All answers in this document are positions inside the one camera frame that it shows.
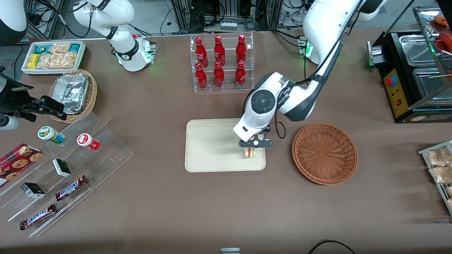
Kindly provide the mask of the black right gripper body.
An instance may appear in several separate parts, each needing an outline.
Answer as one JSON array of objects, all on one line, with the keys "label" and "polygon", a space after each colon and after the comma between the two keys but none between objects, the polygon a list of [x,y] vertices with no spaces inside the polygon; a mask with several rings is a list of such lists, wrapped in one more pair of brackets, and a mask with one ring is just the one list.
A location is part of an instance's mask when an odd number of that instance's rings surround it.
[{"label": "black right gripper body", "polygon": [[33,86],[22,84],[14,79],[7,77],[1,70],[1,92],[0,92],[0,111],[1,114],[9,117],[23,118],[30,122],[36,121],[35,114],[42,114],[36,98],[29,95],[28,90],[34,89]]}]

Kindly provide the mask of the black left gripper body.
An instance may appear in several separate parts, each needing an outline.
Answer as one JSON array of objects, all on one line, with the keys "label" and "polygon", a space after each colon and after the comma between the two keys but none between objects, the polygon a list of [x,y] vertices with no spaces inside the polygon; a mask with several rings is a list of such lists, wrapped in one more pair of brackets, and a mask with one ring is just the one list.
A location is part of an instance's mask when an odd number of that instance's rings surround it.
[{"label": "black left gripper body", "polygon": [[248,141],[239,140],[239,146],[243,148],[270,148],[273,147],[273,141],[267,138],[270,132],[270,126],[267,126],[261,132],[252,136]]}]

